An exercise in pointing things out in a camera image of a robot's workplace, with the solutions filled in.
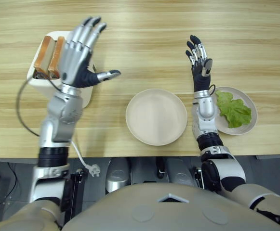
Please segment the green lettuce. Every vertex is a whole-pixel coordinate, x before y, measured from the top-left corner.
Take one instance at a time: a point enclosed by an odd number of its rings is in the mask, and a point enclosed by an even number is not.
[[[238,128],[250,123],[251,109],[244,105],[243,100],[234,100],[232,93],[219,90],[216,91],[216,95],[220,116],[227,118],[229,128]]]

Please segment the white cable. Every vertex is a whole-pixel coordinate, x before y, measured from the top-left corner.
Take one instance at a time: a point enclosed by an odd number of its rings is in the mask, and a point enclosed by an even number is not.
[[[88,165],[87,163],[84,162],[83,157],[81,155],[81,152],[79,151],[76,143],[74,141],[71,141],[72,146],[74,147],[74,149],[76,150],[76,153],[78,154],[78,157],[81,161],[81,163],[84,165],[84,167],[89,170],[90,174],[92,177],[94,177],[95,175],[99,177],[99,173],[100,173],[100,167],[98,165]]]

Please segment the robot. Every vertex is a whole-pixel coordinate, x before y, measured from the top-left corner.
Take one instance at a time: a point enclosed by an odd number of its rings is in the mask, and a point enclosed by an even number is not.
[[[68,147],[82,114],[80,88],[120,75],[118,70],[87,70],[93,47],[106,28],[100,17],[87,18],[68,37],[59,63],[62,86],[48,104],[41,126],[39,158],[34,167],[30,203],[0,231],[59,230],[57,221],[69,194]],[[199,144],[205,189],[174,183],[143,183],[118,187],[62,230],[280,230],[280,196],[256,184],[223,145],[214,119],[217,109],[209,93],[213,61],[196,36],[186,51],[194,83],[193,134]]]

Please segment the robot finger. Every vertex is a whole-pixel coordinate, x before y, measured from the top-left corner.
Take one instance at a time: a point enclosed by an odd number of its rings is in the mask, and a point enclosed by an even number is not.
[[[74,29],[71,41],[67,41],[67,43],[70,44],[71,48],[74,48],[76,46],[84,27],[91,21],[91,19],[92,17],[86,18],[79,26]]]
[[[192,68],[193,68],[193,66],[194,66],[194,64],[195,64],[195,60],[194,60],[194,56],[193,56],[193,54],[190,52],[190,51],[186,51],[186,55],[188,56],[188,58],[189,58],[189,60],[191,61],[191,63],[192,63]]]
[[[113,79],[117,76],[120,76],[119,70],[111,70],[111,71],[97,73],[97,78],[98,78],[99,82],[107,81],[107,80]]]
[[[200,39],[198,37],[194,36],[194,35],[190,35],[190,40],[194,44],[194,47],[196,49],[196,53],[197,53],[198,59],[201,59],[202,55],[201,55],[200,50],[198,48],[198,44],[201,43]]]
[[[187,46],[191,49],[191,52],[192,52],[193,57],[194,57],[194,61],[195,62],[198,61],[199,58],[198,58],[197,50],[194,47],[194,45],[190,41],[188,41]]]
[[[191,35],[190,39],[194,43],[195,48],[196,48],[197,52],[199,53],[199,56],[202,58],[202,60],[206,60],[207,54],[206,54],[206,50],[205,50],[204,45],[202,44],[201,40],[194,35]]]
[[[76,46],[76,49],[77,50],[81,50],[83,45],[85,44],[88,36],[89,36],[89,33],[91,32],[92,28],[98,24],[101,20],[101,17],[94,17],[92,19],[90,19],[89,21],[87,21],[87,23],[85,24],[83,30],[82,30],[82,33],[80,35],[80,38],[77,42],[77,46]]]
[[[97,39],[99,37],[99,34],[106,28],[107,24],[106,23],[100,23],[96,29],[89,34],[87,42],[85,44],[86,47],[88,47],[91,52],[93,51],[93,47],[95,43],[97,42]]]

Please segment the robotic arm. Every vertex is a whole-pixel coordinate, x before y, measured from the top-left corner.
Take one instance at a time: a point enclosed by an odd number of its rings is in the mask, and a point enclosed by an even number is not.
[[[80,88],[120,75],[118,70],[92,73],[87,69],[93,47],[107,26],[99,23],[100,20],[100,17],[85,19],[66,40],[58,66],[61,89],[50,100],[48,115],[40,130],[40,151],[33,170],[30,204],[0,222],[0,230],[59,230],[55,222],[68,206],[71,192],[66,178],[67,158],[75,125],[82,115]]]
[[[280,196],[260,185],[246,184],[241,165],[219,137],[214,121],[218,110],[209,93],[213,61],[199,38],[191,35],[190,40],[191,51],[186,55],[194,83],[193,134],[201,151],[204,186],[280,224]]]
[[[80,88],[120,75],[118,70],[93,73],[87,69],[93,47],[107,26],[99,23],[100,20],[100,17],[85,19],[66,40],[58,66],[62,85],[49,102],[48,115],[41,126],[39,159],[34,169],[30,202],[48,198],[63,206],[65,176],[69,169],[68,147],[82,115]]]

